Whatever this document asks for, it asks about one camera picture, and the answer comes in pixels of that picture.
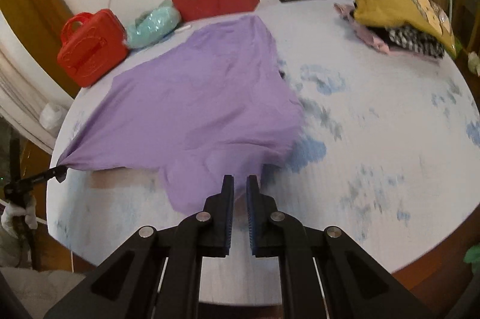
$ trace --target metal screw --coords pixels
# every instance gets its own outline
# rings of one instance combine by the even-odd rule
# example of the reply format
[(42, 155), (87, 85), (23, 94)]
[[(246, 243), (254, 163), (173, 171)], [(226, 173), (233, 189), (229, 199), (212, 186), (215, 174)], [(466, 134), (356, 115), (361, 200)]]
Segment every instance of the metal screw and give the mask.
[(338, 238), (342, 234), (342, 230), (339, 227), (328, 227), (327, 235), (331, 238)]
[(198, 212), (196, 216), (198, 221), (208, 221), (211, 217), (212, 216), (208, 212)]
[(152, 227), (149, 227), (149, 226), (145, 226), (145, 227), (141, 227), (139, 230), (138, 230), (138, 234), (142, 237), (142, 238), (148, 238), (149, 236), (152, 236), (153, 235), (153, 228)]
[(282, 212), (272, 212), (272, 214), (270, 215), (270, 218), (273, 221), (282, 221), (285, 218), (285, 214), (283, 214)]

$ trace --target table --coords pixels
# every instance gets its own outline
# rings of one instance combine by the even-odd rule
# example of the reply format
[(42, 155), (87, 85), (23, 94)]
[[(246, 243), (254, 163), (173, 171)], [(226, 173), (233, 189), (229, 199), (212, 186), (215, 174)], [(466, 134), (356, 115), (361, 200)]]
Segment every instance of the table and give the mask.
[[(304, 134), (284, 169), (269, 170), (262, 191), (304, 225), (338, 225), (393, 272), (428, 252), (480, 202), (480, 121), (453, 61), (386, 56), (363, 43), (334, 2), (261, 0), (255, 13), (277, 41), (286, 81), (305, 107)], [(193, 27), (122, 64), (76, 97), (59, 133), (52, 166), (107, 94), (115, 75), (184, 42)], [(143, 225), (177, 225), (153, 171), (69, 170), (47, 187), (50, 234), (99, 264)], [(246, 204), (235, 203), (232, 247), (203, 261), (200, 300), (281, 302), (278, 264), (251, 256)]]

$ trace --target gloved hand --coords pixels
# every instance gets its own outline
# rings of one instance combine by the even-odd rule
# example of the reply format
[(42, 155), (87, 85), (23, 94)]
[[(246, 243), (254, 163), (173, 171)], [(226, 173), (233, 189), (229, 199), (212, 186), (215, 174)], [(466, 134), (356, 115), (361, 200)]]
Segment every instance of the gloved hand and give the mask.
[(35, 197), (31, 196), (28, 200), (26, 209), (21, 208), (18, 205), (8, 203), (1, 216), (1, 226), (3, 229), (13, 238), (18, 239), (18, 235), (14, 229), (14, 217), (25, 216), (25, 223), (30, 229), (37, 229), (37, 217), (35, 215), (35, 206), (37, 201)]

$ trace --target bag handle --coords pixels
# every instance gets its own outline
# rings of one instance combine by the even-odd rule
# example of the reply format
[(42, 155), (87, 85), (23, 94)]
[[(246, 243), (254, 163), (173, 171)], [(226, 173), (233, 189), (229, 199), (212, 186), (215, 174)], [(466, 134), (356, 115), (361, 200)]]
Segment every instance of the bag handle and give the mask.
[(63, 25), (60, 33), (60, 40), (62, 45), (65, 45), (70, 39), (70, 37), (73, 35), (74, 31), (71, 29), (71, 27), (74, 25), (75, 22), (80, 22), (83, 25), (92, 17), (92, 13), (79, 13), (76, 16), (70, 18), (67, 23)]

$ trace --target shiny plastic wrap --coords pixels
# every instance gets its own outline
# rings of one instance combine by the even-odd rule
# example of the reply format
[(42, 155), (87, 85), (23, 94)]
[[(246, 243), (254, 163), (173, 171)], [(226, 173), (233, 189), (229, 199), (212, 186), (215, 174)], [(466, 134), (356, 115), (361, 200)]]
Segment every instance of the shiny plastic wrap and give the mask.
[(135, 23), (128, 25), (126, 45), (136, 49), (154, 44), (172, 32), (181, 19), (171, 0), (165, 0), (159, 7), (143, 13)]

